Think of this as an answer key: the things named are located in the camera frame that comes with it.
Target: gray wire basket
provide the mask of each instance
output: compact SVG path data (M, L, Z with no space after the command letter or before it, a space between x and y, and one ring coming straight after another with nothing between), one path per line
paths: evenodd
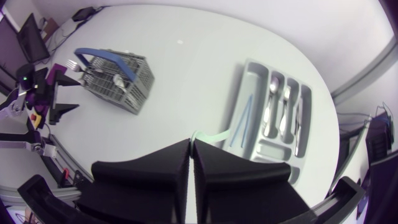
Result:
M86 65L82 79L88 91L134 114L140 112L155 80L145 57L96 49L76 49L75 54ZM83 54L94 57L88 62ZM115 74L123 79L124 90L115 85Z

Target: cable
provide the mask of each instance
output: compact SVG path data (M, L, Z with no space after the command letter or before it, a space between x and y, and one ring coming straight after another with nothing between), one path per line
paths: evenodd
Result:
M50 136L51 136L51 129L50 129L50 127L48 126L48 124L44 123L44 125L46 125L47 128L49 129L49 137L48 137L48 139L50 139Z
M97 15L97 13L101 12L101 11L102 11L104 8L106 8L106 7L110 7L110 6L101 6L101 7L97 8L96 11L95 11L89 18L87 18L85 21L80 22L79 24L77 24L75 30L72 31L72 32L71 32L70 34L68 34L68 35L64 35L64 33L63 33L64 30L61 29L62 36L64 37L64 39L62 39L62 40L60 41L60 43L57 44L57 38L55 37L55 38L54 38L55 48L52 49L52 50L49 50L49 52L51 53L49 59L48 59L46 62L41 61L40 63L46 65L46 64L48 64L50 61L52 62L52 57L54 56L54 54L55 54L55 52L57 51L57 49L58 49L59 47L61 47L61 45L62 45L63 43L65 43L65 41L67 41L67 39L68 39L72 34L74 34L82 25L86 24L86 23L87 23L88 21L90 21L95 15Z
M24 223L25 221L25 216L21 215L20 213L15 213L15 216L17 217L17 219L21 222Z
M368 123L368 122L370 122L372 120L381 120L381 121L384 121L388 126L390 125L389 121L386 118L365 119L364 121L358 121L358 122L353 122L353 123L342 123L342 124L338 124L338 125L339 126L350 126L350 125L362 124L362 123L365 125L366 123Z
M337 113L338 115L358 115L358 116L367 116L371 117L369 114L366 113Z
M33 217L33 212L30 213L29 221L28 221L29 224L30 224L30 222L32 221L32 217Z
M383 102L383 108L384 108L385 111L387 111L386 107L387 107L388 111L390 111L390 115L391 115L392 120L394 120L394 115L392 114L392 112L390 110L390 107L387 106L387 103Z

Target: spoon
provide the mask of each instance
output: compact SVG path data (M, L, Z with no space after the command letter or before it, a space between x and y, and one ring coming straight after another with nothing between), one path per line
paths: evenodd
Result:
M264 135L268 136L271 126L269 125L269 118L271 117L271 101L274 95L278 92L279 88L279 79L277 77L271 78L271 83L269 85L269 98L266 110L264 112L264 123L266 124L266 128L264 130Z
M131 95L131 93L128 93L126 90L126 87L124 86L124 81L122 76L119 74L113 75L113 83L120 88L125 94L126 94L126 99L130 101L130 103L133 105L133 107L138 108L138 101Z

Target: black bracket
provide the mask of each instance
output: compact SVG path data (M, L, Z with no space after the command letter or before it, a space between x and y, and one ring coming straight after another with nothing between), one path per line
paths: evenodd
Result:
M75 171L75 177L73 178L73 185L80 191L86 189L91 182L79 171Z

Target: fork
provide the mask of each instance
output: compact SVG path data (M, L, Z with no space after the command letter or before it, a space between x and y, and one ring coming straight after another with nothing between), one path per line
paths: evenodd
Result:
M84 72L84 70L81 69L80 65L72 60L68 60L65 65L74 72Z

